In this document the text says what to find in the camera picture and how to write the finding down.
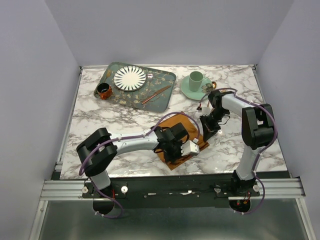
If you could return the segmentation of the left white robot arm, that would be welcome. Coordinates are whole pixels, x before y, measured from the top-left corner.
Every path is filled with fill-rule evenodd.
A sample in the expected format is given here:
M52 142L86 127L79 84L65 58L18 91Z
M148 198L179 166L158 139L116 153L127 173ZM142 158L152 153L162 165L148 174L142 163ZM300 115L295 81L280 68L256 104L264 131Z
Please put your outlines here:
M182 123L172 127L153 126L150 131L131 134L116 134L108 132L105 127L99 128L76 148L81 162L79 175L91 178L93 191L104 198L111 191L107 167L116 156L146 150L163 153L166 161L174 162L182 157L182 145L189 139Z

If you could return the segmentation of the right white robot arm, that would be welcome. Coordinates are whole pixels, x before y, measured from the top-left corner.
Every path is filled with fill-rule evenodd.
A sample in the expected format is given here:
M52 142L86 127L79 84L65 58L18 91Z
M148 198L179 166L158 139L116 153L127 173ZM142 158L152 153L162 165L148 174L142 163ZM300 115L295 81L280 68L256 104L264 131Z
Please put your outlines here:
M278 136L270 104L257 104L237 96L234 88L219 88L205 94L213 110L199 103L203 140L206 142L221 129L219 123L231 112L241 117L241 137L245 144L240 163L232 174L230 191L241 196L258 179L256 170L261 154Z

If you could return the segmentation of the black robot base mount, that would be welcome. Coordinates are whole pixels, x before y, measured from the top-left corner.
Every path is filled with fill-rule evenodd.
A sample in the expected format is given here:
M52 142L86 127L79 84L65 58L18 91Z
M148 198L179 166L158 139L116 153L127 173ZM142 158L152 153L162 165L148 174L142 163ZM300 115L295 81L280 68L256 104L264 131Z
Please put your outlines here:
M233 174L112 177L110 197L124 209L228 208L260 196L255 179L238 186Z

